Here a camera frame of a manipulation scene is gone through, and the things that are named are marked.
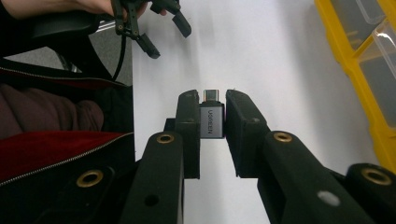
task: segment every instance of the gray usb-c adapter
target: gray usb-c adapter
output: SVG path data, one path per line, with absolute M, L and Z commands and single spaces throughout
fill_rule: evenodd
M 201 138 L 224 137 L 224 104 L 219 90 L 205 90 L 201 107 Z

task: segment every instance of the white table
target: white table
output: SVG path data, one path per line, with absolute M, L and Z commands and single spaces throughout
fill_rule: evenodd
M 328 168 L 344 174 L 377 163 L 368 121 L 334 60 L 313 0 L 181 1 L 192 27 L 185 39 L 171 21 L 140 19 L 161 52 L 134 45 L 136 156 L 176 114 L 184 91 L 236 89 L 250 96 L 272 130 L 294 133 Z M 225 140 L 201 141 L 201 179 L 187 180 L 185 223 L 269 223 L 256 179 L 235 177 Z

